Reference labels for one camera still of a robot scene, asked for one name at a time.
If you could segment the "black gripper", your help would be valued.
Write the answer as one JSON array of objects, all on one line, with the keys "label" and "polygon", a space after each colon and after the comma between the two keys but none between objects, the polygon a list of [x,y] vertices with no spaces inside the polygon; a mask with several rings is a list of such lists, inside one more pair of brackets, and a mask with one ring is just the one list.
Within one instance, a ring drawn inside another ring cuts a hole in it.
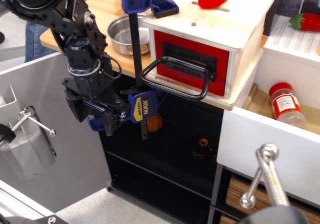
[{"label": "black gripper", "polygon": [[102,114],[106,136],[112,136],[121,127],[118,116],[125,116],[125,102],[113,89],[113,83],[121,72],[98,70],[90,75],[73,75],[63,78],[67,104],[79,122],[89,115]]}]

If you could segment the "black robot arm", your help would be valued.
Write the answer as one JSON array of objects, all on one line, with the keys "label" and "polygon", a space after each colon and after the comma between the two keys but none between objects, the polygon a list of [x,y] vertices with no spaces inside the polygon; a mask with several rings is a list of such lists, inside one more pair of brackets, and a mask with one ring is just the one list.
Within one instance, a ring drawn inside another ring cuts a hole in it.
[{"label": "black robot arm", "polygon": [[97,116],[107,136],[125,118],[125,102],[114,92],[113,58],[105,52],[106,36],[85,0],[4,0],[19,18],[45,26],[68,59],[70,76],[62,80],[69,108],[78,121]]}]

